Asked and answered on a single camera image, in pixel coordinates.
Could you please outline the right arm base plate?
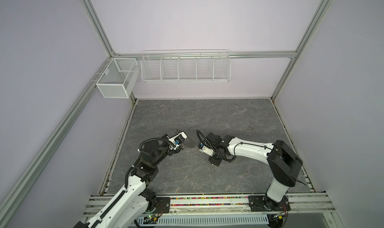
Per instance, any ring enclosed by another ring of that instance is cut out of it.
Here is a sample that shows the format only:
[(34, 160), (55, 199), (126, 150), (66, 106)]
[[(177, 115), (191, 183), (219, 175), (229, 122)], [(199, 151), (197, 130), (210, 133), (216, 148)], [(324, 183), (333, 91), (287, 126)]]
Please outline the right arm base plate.
[(248, 196), (249, 207), (252, 212), (289, 212), (291, 207), (288, 196), (284, 195), (280, 202), (275, 202), (266, 195)]

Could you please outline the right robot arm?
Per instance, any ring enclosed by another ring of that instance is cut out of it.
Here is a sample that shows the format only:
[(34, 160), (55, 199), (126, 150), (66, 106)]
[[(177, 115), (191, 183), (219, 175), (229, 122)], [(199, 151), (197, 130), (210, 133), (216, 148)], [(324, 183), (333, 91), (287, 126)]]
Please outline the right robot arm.
[(291, 210), (287, 191), (296, 185), (303, 161), (288, 144), (281, 140), (274, 143), (256, 143), (234, 136), (225, 136), (222, 139), (213, 133), (205, 136), (199, 130), (196, 133), (200, 141), (199, 150), (209, 155), (209, 162), (213, 166), (220, 166), (222, 161), (234, 162), (237, 157), (269, 165), (274, 178), (265, 195), (249, 198), (253, 211), (287, 213)]

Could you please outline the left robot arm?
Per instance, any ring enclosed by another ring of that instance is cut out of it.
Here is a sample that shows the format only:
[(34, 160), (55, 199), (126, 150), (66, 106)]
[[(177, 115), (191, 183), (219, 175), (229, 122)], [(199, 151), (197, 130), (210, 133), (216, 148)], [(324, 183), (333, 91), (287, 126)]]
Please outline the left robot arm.
[(76, 228), (128, 228), (137, 218), (153, 211), (156, 193), (148, 189), (159, 172), (158, 165), (166, 157), (187, 146), (188, 135), (179, 132), (173, 137), (147, 139), (139, 145), (139, 157), (125, 174), (124, 185), (95, 216), (78, 222)]

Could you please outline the small circuit board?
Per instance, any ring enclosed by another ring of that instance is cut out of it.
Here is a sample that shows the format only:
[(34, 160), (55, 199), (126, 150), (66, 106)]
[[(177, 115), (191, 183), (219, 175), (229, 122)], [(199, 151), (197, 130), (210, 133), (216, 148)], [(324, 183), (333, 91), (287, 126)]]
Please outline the small circuit board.
[(143, 218), (143, 225), (155, 225), (158, 222), (157, 217), (148, 216)]

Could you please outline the aluminium rail with coloured beads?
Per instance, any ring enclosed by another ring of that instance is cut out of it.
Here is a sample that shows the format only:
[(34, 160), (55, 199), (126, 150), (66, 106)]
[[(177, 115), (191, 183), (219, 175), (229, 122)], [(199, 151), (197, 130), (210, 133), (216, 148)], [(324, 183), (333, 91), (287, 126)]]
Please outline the aluminium rail with coloured beads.
[[(253, 202), (249, 194), (235, 195), (168, 195), (168, 215), (250, 214)], [(326, 193), (288, 193), (290, 214), (333, 213), (336, 211)]]

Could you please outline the white mesh box basket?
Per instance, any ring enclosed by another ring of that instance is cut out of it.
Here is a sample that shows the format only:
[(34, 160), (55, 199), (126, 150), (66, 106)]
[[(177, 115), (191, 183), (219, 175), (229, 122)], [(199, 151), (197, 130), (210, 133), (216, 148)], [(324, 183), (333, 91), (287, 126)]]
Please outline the white mesh box basket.
[(140, 69), (134, 58), (112, 58), (96, 85), (104, 98), (130, 98)]

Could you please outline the large toothed metal keyring disc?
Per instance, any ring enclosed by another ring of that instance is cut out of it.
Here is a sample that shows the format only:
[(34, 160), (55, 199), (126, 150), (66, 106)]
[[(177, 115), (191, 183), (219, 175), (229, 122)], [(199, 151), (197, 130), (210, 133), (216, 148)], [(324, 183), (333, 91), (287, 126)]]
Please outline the large toothed metal keyring disc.
[(192, 138), (186, 132), (182, 132), (182, 136), (185, 139), (183, 141), (183, 145), (186, 148), (190, 148), (190, 149), (195, 148), (195, 146), (196, 146), (195, 142), (192, 140)]

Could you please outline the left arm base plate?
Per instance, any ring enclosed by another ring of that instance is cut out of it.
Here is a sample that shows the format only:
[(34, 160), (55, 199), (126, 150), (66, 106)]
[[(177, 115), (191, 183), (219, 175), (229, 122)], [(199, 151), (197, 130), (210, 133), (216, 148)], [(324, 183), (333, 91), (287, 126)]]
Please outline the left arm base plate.
[(151, 214), (168, 214), (171, 208), (170, 197), (156, 197), (149, 201), (146, 213)]

